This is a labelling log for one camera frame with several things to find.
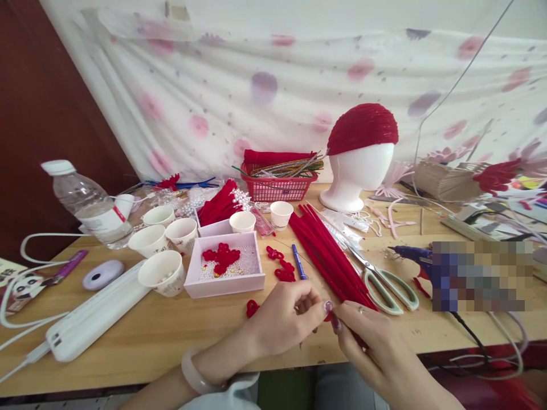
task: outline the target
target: scissor handle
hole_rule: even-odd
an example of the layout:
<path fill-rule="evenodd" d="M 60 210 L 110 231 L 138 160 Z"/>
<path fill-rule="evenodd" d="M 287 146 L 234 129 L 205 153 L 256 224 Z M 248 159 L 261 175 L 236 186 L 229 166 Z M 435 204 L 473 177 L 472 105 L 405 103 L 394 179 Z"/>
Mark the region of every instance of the scissor handle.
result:
<path fill-rule="evenodd" d="M 405 281 L 403 281 L 400 277 L 392 274 L 388 270 L 379 269 L 376 268 L 376 273 L 378 273 L 379 278 L 384 282 L 385 285 L 397 296 L 397 298 L 403 302 L 406 306 L 406 308 L 409 311 L 414 311 L 418 308 L 420 305 L 420 300 L 418 299 L 418 295 L 416 292 L 413 291 L 413 289 L 406 284 Z M 402 293 L 397 287 L 393 285 L 391 281 L 397 282 L 406 292 L 405 295 Z"/>
<path fill-rule="evenodd" d="M 374 293 L 370 292 L 370 298 L 380 310 L 383 310 L 385 313 L 393 316 L 399 316 L 404 313 L 404 311 L 399 307 L 399 305 L 397 305 L 397 303 L 395 303 L 395 300 L 387 292 L 386 288 L 383 287 L 382 282 L 380 282 L 380 280 L 371 270 L 366 270 L 365 278 L 363 280 L 367 288 L 369 287 L 370 280 L 373 283 L 374 287 L 378 290 L 378 292 L 380 292 L 384 300 L 388 303 L 387 305 L 385 305 L 379 298 L 374 295 Z"/>

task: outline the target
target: mannequin head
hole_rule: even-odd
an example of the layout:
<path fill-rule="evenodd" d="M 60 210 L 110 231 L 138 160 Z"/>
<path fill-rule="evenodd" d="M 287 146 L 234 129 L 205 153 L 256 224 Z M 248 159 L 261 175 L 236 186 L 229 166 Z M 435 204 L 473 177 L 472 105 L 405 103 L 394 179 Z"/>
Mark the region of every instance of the mannequin head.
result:
<path fill-rule="evenodd" d="M 361 104 L 342 115 L 330 134 L 328 148 L 333 173 L 322 204 L 338 212 L 358 212 L 361 191 L 380 186 L 398 142 L 397 123 L 380 104 Z"/>

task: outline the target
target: paper cup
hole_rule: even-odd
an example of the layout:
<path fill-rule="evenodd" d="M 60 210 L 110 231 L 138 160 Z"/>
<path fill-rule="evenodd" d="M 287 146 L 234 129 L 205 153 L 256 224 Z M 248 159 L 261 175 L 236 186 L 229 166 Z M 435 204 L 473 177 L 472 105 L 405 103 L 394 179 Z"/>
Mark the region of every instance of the paper cup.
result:
<path fill-rule="evenodd" d="M 248 212 L 236 212 L 230 217 L 233 233 L 252 232 L 255 230 L 256 217 Z"/>
<path fill-rule="evenodd" d="M 156 208 L 152 208 L 142 217 L 142 221 L 146 225 L 163 225 L 166 228 L 174 220 L 175 211 L 173 211 L 173 207 L 170 205 L 162 205 Z"/>
<path fill-rule="evenodd" d="M 138 271 L 138 281 L 165 297 L 178 295 L 184 287 L 186 272 L 182 256 L 177 251 L 165 251 L 152 256 Z"/>
<path fill-rule="evenodd" d="M 192 218 L 182 218 L 171 222 L 165 236 L 173 242 L 180 252 L 192 253 L 198 237 L 198 223 Z"/>
<path fill-rule="evenodd" d="M 289 219 L 295 209 L 291 204 L 284 201 L 277 201 L 270 205 L 272 212 L 272 225 L 277 231 L 283 231 L 289 224 Z"/>
<path fill-rule="evenodd" d="M 169 241 L 165 236 L 163 225 L 152 225 L 133 234 L 127 246 L 144 257 L 151 257 L 156 253 L 167 251 Z"/>

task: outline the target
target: hand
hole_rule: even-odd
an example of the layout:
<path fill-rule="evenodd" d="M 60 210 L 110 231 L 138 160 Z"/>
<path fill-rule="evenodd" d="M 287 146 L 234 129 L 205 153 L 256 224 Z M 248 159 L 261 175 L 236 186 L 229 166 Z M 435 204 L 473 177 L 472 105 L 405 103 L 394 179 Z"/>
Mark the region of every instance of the hand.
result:
<path fill-rule="evenodd" d="M 412 410 L 463 409 L 429 374 L 387 316 L 350 301 L 336 306 L 333 312 L 340 320 L 335 329 L 340 349 L 363 380 L 390 406 Z M 359 346 L 350 329 L 363 339 L 367 349 Z"/>
<path fill-rule="evenodd" d="M 279 282 L 242 330 L 257 357 L 281 354 L 321 324 L 327 315 L 324 305 L 309 280 Z"/>

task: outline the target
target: red plastic basket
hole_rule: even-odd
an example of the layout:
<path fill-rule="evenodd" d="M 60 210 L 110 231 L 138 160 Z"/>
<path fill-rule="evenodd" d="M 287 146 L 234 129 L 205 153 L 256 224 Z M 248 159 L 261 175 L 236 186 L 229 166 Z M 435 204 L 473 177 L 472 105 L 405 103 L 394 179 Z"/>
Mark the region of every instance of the red plastic basket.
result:
<path fill-rule="evenodd" d="M 247 175 L 251 171 L 260 168 L 258 164 L 241 164 L 241 169 Z M 283 200 L 287 202 L 301 201 L 308 191 L 309 185 L 317 181 L 317 173 L 308 171 L 297 178 L 253 178 L 241 173 L 241 178 L 247 182 L 249 195 L 255 202 L 274 202 Z"/>

